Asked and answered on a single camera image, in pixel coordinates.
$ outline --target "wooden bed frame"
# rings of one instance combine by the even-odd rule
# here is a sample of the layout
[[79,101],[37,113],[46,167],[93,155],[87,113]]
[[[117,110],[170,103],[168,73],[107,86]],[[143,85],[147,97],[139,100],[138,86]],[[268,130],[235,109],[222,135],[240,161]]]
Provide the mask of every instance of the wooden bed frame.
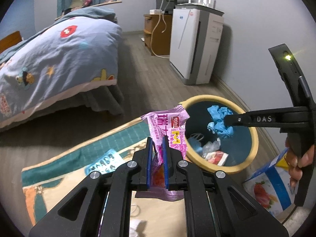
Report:
[[19,31],[16,31],[2,40],[0,40],[0,53],[7,50],[8,48],[16,45],[17,43],[22,41],[22,37]]

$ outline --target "wooden nightstand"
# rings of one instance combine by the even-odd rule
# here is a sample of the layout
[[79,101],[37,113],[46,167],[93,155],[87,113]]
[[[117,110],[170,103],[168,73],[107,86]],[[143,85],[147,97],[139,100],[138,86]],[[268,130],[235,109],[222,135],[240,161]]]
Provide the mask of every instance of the wooden nightstand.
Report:
[[162,15],[160,16],[159,25],[156,27],[154,34],[152,31],[159,21],[159,15],[156,14],[145,14],[145,28],[144,28],[144,39],[145,46],[154,55],[150,48],[150,41],[152,39],[153,51],[157,55],[169,55],[170,54],[170,39],[171,39],[171,26],[172,26],[172,15],[164,15],[165,23],[162,20]]

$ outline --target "pink snack wrapper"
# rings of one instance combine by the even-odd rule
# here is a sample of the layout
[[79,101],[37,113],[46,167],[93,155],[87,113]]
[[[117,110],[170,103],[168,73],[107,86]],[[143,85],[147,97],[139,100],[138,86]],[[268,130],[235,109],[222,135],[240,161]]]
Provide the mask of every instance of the pink snack wrapper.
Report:
[[189,114],[182,105],[167,111],[154,111],[141,116],[149,126],[150,136],[154,142],[155,156],[151,169],[151,188],[149,191],[136,192],[136,198],[158,198],[166,201],[183,199],[183,191],[165,189],[163,170],[162,138],[167,135],[170,148],[181,151],[185,159],[187,146],[184,139],[185,122]]

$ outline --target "cartoon print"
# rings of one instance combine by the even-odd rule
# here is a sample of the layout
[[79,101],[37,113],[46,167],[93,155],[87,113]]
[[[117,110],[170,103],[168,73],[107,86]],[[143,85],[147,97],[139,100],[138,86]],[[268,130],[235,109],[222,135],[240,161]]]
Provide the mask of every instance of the cartoon print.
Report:
[[19,86],[22,86],[24,90],[28,90],[30,85],[34,83],[34,76],[27,71],[26,67],[21,69],[21,72],[15,77]]
[[0,112],[4,114],[6,117],[11,116],[11,109],[7,102],[7,98],[3,93],[0,94]]
[[272,194],[268,194],[266,190],[263,188],[264,181],[261,181],[260,183],[256,183],[253,191],[255,193],[256,201],[263,206],[265,209],[270,209],[271,205],[274,204],[274,202],[278,202],[277,197],[273,196]]
[[51,77],[53,74],[54,74],[54,66],[47,67],[46,75],[49,75],[49,77]]
[[69,26],[69,27],[65,28],[64,30],[61,31],[60,37],[65,38],[65,37],[72,35],[73,33],[75,33],[77,27],[78,26],[73,25],[73,26]]
[[89,44],[85,41],[82,41],[80,44],[79,44],[79,49],[89,49]]
[[2,69],[3,67],[6,67],[9,63],[12,62],[12,59],[9,59],[7,62],[4,62],[0,65],[0,69]]
[[109,77],[107,77],[106,75],[106,70],[102,69],[101,70],[101,77],[95,77],[94,79],[91,80],[91,82],[95,82],[95,81],[104,81],[104,80],[113,80],[114,75],[110,75]]

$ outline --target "finger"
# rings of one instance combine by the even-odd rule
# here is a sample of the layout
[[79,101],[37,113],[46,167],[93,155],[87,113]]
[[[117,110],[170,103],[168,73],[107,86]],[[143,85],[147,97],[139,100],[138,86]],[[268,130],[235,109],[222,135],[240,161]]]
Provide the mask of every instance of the finger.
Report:
[[314,158],[315,146],[312,145],[309,150],[297,162],[298,167],[304,167],[312,164]]
[[295,186],[296,186],[296,183],[297,183],[297,180],[295,180],[294,178],[290,178],[290,186],[292,187],[292,188],[294,188]]
[[293,167],[290,165],[289,166],[289,174],[293,179],[299,181],[302,178],[303,172],[299,167]]
[[287,137],[286,137],[286,140],[285,140],[285,147],[286,147],[286,148],[289,148],[289,147],[290,147],[290,143],[289,143],[289,140],[288,140]]
[[297,166],[297,156],[294,154],[294,152],[289,149],[288,152],[285,155],[285,161],[290,164],[292,167]]

